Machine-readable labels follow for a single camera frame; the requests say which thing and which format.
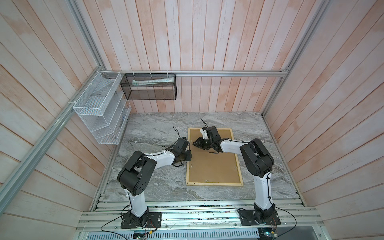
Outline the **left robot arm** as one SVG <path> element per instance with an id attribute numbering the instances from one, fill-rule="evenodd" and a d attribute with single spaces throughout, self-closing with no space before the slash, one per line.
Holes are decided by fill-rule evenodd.
<path id="1" fill-rule="evenodd" d="M 117 180 L 130 201 L 130 210 L 122 217 L 122 228 L 140 228 L 150 220 L 145 189 L 155 169 L 176 166 L 192 160 L 190 142 L 179 137 L 171 146 L 157 153 L 135 151 L 118 174 Z"/>

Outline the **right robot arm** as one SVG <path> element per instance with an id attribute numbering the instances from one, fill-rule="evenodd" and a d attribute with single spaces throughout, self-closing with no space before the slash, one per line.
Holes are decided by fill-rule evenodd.
<path id="1" fill-rule="evenodd" d="M 252 210 L 237 209 L 243 226 L 280 224 L 276 206 L 272 200 L 271 177 L 275 163 L 272 155 L 260 139 L 236 141 L 221 138 L 216 127 L 203 127 L 202 136 L 193 145 L 202 150 L 213 149 L 217 153 L 233 153 L 241 155 L 247 170 L 254 177 L 255 202 Z"/>

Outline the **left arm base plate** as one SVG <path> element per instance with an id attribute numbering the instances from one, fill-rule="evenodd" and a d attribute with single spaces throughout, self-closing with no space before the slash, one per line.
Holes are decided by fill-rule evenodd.
<path id="1" fill-rule="evenodd" d="M 146 212 L 141 217 L 136 217 L 131 212 L 123 214 L 121 229 L 155 228 L 161 227 L 161 212 Z"/>

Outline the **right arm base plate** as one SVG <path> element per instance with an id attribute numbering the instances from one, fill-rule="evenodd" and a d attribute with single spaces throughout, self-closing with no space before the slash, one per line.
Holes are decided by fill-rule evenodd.
<path id="1" fill-rule="evenodd" d="M 281 225 L 280 217 L 276 210 L 257 211 L 237 209 L 242 226 Z"/>

